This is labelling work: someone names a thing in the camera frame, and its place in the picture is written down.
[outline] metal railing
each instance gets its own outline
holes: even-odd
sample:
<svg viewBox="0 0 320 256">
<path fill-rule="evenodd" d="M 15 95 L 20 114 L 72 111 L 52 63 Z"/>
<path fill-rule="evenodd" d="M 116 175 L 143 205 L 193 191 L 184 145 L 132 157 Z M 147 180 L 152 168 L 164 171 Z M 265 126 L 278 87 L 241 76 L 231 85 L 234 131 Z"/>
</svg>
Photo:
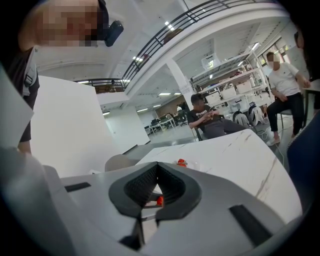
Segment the metal railing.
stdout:
<svg viewBox="0 0 320 256">
<path fill-rule="evenodd" d="M 75 82 L 83 85 L 93 86 L 97 94 L 119 93 L 124 92 L 126 89 L 123 80 L 119 78 L 86 79 L 77 80 Z"/>
<path fill-rule="evenodd" d="M 141 68 L 152 58 L 152 56 L 169 42 L 176 35 L 181 33 L 192 24 L 202 19 L 221 12 L 232 7 L 254 4 L 254 3 L 276 3 L 275 0 L 210 0 L 195 6 L 192 9 L 182 13 L 168 25 L 165 25 L 158 33 L 153 36 L 149 42 L 136 55 L 130 66 L 123 74 L 122 80 L 125 87 L 136 76 Z"/>
</svg>

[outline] white ceiling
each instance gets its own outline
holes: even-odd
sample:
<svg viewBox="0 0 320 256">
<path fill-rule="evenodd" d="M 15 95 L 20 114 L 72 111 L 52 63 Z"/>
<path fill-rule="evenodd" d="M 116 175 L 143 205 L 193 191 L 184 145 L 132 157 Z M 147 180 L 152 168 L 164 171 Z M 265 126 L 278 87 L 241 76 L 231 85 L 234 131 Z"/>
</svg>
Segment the white ceiling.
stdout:
<svg viewBox="0 0 320 256">
<path fill-rule="evenodd" d="M 213 34 L 212 38 L 205 43 L 186 49 L 176 62 L 183 74 L 191 78 L 205 70 L 201 59 L 206 56 L 216 53 L 220 60 L 224 60 L 243 52 L 248 45 L 257 42 L 263 45 L 277 26 L 287 22 L 288 19 L 284 18 L 266 18 L 252 24 L 228 27 Z M 167 66 L 158 70 L 141 87 L 137 96 L 130 101 L 129 106 L 135 106 L 137 110 L 152 109 L 155 105 L 163 105 L 175 98 L 172 95 L 159 97 L 161 92 L 179 92 L 179 87 Z"/>
<path fill-rule="evenodd" d="M 186 1 L 189 7 L 199 1 Z M 144 45 L 171 21 L 187 11 L 183 0 L 107 0 L 110 23 L 120 20 L 124 31 L 108 48 L 98 47 L 39 47 L 35 54 L 38 72 L 66 80 L 88 78 L 121 78 Z"/>
</svg>

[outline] man in white t-shirt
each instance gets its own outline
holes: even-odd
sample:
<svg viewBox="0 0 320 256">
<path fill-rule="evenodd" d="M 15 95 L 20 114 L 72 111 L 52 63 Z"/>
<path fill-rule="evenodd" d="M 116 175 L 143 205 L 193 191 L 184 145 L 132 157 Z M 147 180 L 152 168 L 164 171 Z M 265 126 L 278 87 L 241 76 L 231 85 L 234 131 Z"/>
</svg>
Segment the man in white t-shirt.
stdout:
<svg viewBox="0 0 320 256">
<path fill-rule="evenodd" d="M 291 110 L 293 117 L 293 134 L 297 135 L 302 128 L 304 120 L 304 100 L 300 87 L 310 87 L 310 82 L 289 63 L 281 63 L 273 52 L 266 55 L 272 72 L 269 75 L 271 92 L 275 96 L 275 101 L 267 108 L 266 112 L 270 121 L 271 131 L 274 138 L 267 142 L 268 146 L 280 143 L 278 134 L 277 114 L 284 110 Z"/>
</svg>

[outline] seated man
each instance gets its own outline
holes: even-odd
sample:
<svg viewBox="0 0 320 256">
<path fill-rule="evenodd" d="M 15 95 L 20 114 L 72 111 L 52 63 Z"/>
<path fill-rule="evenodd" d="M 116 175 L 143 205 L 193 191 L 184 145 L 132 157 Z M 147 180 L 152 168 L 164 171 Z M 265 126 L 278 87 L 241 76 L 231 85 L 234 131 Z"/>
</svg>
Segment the seated man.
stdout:
<svg viewBox="0 0 320 256">
<path fill-rule="evenodd" d="M 268 52 L 266 58 L 272 67 L 269 75 L 271 92 L 275 101 L 267 108 L 266 112 L 270 121 L 274 138 L 266 144 L 272 146 L 280 143 L 278 134 L 277 114 L 285 110 L 291 110 L 293 117 L 293 134 L 297 135 L 304 121 L 304 100 L 299 88 L 310 87 L 310 82 L 291 64 L 281 63 L 273 52 Z"/>
<path fill-rule="evenodd" d="M 200 128 L 208 139 L 220 137 L 227 134 L 242 131 L 246 129 L 242 125 L 223 119 L 219 111 L 205 105 L 205 100 L 200 93 L 191 96 L 193 110 L 188 112 L 187 119 L 189 127 Z"/>
</svg>

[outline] person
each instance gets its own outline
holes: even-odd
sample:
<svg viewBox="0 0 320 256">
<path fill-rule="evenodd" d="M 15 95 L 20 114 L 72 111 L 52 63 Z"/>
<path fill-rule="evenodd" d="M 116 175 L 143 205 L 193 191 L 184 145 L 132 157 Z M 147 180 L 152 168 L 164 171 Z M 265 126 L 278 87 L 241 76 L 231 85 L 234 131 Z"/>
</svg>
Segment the person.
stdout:
<svg viewBox="0 0 320 256">
<path fill-rule="evenodd" d="M 91 46 L 96 45 L 97 40 L 105 41 L 107 45 L 104 25 L 109 22 L 108 11 L 104 0 L 28 0 L 19 2 L 19 8 L 15 6 L 16 2 L 10 3 L 12 8 L 6 6 L 6 9 L 14 10 L 15 18 L 6 25 L 7 17 L 2 15 L 2 32 L 9 41 L 1 52 L 0 62 L 13 86 L 33 109 L 39 78 L 35 70 L 36 76 L 30 80 L 26 69 L 33 59 L 34 47 Z M 29 123 L 18 149 L 31 153 L 30 140 Z"/>
<path fill-rule="evenodd" d="M 292 138 L 297 135 L 302 128 L 304 121 L 304 100 L 300 87 L 310 87 L 310 82 L 289 63 L 281 63 L 273 52 L 266 54 L 272 72 L 269 75 L 271 92 L 275 96 L 275 101 L 268 106 L 266 112 L 269 118 L 273 138 L 266 144 L 272 146 L 280 143 L 278 133 L 277 114 L 285 110 L 291 110 L 293 117 Z"/>
<path fill-rule="evenodd" d="M 297 32 L 294 34 L 294 40 L 295 40 L 296 46 L 299 49 L 302 49 L 302 54 L 306 64 L 306 69 L 308 70 L 308 73 L 309 73 L 309 81 L 313 82 L 315 80 L 318 80 L 319 79 L 318 72 L 313 72 L 310 67 L 310 61 L 309 61 L 310 57 L 305 51 L 305 40 L 299 26 L 297 26 Z M 314 109 L 314 115 L 316 115 L 320 110 L 320 92 L 314 91 L 313 94 L 314 94 L 313 109 Z"/>
<path fill-rule="evenodd" d="M 200 128 L 208 139 L 236 133 L 246 129 L 242 125 L 228 119 L 223 119 L 219 111 L 205 105 L 205 100 L 200 93 L 191 96 L 193 110 L 188 112 L 189 127 Z"/>
</svg>

